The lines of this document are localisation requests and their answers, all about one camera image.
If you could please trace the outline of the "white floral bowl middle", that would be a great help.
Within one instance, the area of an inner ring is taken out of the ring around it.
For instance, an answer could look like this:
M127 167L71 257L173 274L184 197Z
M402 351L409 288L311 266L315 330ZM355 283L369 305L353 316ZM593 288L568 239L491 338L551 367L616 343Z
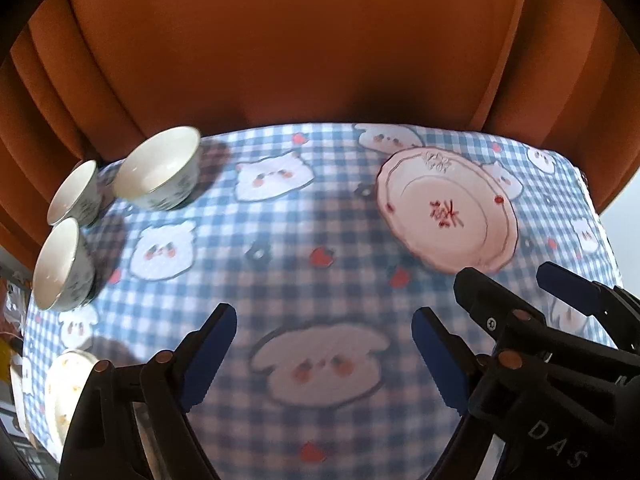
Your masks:
M98 165L87 160L77 166L55 192L47 212L49 226L74 218L88 226L99 214L102 195L98 187Z

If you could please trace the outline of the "blue gingham bear tablecloth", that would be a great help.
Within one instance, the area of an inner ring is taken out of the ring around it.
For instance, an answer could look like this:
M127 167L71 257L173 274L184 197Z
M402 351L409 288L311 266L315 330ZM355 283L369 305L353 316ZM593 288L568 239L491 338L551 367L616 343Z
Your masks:
M595 320L558 304L536 271L552 261L620 284L579 170L563 156L481 133L292 125L208 138L193 195L171 211L109 200L85 232L98 293L70 312L31 308L26 417L52 455L46 377L64 351L117 365L172 349L217 304L233 344L190 422L226 479L422 479L457 413L411 337L432 307L477 352L491 339L456 303L451 275L413 257L375 203L382 163L406 142L466 158L498 182L518 242L497 280L550 324L597 342Z

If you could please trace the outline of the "white floral bowl near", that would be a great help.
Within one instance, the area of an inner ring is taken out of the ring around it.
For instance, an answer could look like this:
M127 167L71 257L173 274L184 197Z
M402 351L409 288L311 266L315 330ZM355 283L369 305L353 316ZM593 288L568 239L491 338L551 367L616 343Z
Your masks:
M42 245L34 275L32 296L43 311L68 311L84 304L96 278L79 223L67 218L55 226Z

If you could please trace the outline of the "orange curtain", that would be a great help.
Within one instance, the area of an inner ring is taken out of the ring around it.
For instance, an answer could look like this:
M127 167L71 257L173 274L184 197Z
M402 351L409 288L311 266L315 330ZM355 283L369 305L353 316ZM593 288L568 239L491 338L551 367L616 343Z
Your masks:
M639 0L1 0L1 245L33 266L84 159L152 134L391 122L639 168Z

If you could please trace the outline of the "white floral bowl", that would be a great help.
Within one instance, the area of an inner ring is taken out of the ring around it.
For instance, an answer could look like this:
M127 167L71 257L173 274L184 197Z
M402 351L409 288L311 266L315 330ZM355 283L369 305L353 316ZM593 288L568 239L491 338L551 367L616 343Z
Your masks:
M74 218L88 226L99 214L102 195L98 187L98 165L87 160L77 166L55 192L47 212L49 226Z
M84 304L96 278L79 223L67 218L55 226L42 245L34 275L32 296L43 311L68 311Z
M135 148L119 166L113 193L139 208L171 210L198 183L201 133L178 126L161 131Z

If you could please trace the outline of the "white floral bowl far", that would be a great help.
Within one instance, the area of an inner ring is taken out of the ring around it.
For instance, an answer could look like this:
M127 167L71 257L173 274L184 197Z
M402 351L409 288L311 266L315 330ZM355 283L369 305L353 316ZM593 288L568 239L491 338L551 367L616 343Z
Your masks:
M113 193L139 208L171 210L198 183L201 133L178 126L161 131L135 148L119 166Z

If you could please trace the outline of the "pink red-rimmed plate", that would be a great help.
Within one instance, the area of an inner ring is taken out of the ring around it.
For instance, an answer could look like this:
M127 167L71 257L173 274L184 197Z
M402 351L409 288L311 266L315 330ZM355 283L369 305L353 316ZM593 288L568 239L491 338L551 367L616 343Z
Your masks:
M375 180L376 204L393 236L427 266L495 273L513 258L518 218L498 181L441 148L390 156Z

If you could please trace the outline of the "scalloped yellow flower plate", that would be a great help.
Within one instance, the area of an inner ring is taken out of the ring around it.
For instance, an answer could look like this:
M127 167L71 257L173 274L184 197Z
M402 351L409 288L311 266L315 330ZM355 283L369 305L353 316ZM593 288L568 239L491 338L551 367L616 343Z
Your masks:
M81 350L65 350L47 372L44 384L44 416L49 431L48 450L61 461L64 443L76 406L98 359Z

